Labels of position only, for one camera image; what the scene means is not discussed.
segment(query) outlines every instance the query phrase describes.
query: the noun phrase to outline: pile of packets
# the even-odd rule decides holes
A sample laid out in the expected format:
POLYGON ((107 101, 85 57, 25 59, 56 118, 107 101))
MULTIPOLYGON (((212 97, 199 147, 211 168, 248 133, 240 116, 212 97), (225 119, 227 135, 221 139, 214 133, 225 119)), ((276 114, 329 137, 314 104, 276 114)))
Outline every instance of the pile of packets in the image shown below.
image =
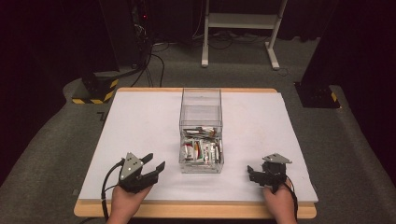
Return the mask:
POLYGON ((222 159, 221 138, 213 127, 184 129, 180 149, 183 162, 203 164, 220 163, 222 159))

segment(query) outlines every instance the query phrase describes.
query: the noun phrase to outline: box of packets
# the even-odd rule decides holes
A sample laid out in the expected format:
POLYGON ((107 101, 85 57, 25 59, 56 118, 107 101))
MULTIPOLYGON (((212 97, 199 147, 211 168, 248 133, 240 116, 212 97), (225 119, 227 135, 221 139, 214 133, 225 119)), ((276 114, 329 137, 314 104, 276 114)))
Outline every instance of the box of packets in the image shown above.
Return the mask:
POLYGON ((179 164, 185 174, 219 174, 224 164, 220 89, 183 89, 179 164))

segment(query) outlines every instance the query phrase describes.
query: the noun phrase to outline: white paper sheet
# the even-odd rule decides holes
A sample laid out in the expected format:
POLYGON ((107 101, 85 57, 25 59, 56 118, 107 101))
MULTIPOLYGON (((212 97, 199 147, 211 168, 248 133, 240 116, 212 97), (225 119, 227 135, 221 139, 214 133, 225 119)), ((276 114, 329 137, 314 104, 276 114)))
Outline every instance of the white paper sheet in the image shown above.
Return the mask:
MULTIPOLYGON (((247 166, 261 171, 262 158, 279 153, 292 160, 287 175, 299 202, 318 201, 280 93, 223 92, 224 166, 221 174, 182 174, 178 164, 181 92, 118 91, 92 158, 79 199, 100 199, 108 170, 127 152, 154 153, 142 174, 165 161, 146 200, 261 202, 261 187, 249 181, 247 166)), ((117 183, 119 170, 107 186, 117 183)), ((111 199, 111 190, 106 194, 111 199)))

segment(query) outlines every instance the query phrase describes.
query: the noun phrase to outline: person's left hand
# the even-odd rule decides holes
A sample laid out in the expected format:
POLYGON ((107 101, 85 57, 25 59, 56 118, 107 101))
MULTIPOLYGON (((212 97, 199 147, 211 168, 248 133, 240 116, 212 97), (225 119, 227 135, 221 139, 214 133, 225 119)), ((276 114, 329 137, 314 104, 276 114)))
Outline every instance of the person's left hand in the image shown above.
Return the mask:
POLYGON ((128 223, 149 194, 152 186, 134 194, 116 186, 111 199, 111 213, 107 223, 128 223))

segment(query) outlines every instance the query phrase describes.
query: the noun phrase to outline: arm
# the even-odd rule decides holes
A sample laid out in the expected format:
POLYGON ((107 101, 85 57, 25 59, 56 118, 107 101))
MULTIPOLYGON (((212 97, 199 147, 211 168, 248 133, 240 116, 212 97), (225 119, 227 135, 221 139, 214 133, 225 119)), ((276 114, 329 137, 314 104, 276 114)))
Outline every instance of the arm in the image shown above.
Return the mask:
POLYGON ((262 189, 269 212, 274 216, 278 224, 295 224, 294 202, 286 186, 281 185, 276 193, 265 187, 262 189))
POLYGON ((152 186, 134 194, 123 190, 120 186, 113 189, 111 213, 107 224, 126 224, 134 216, 140 204, 149 194, 152 186))

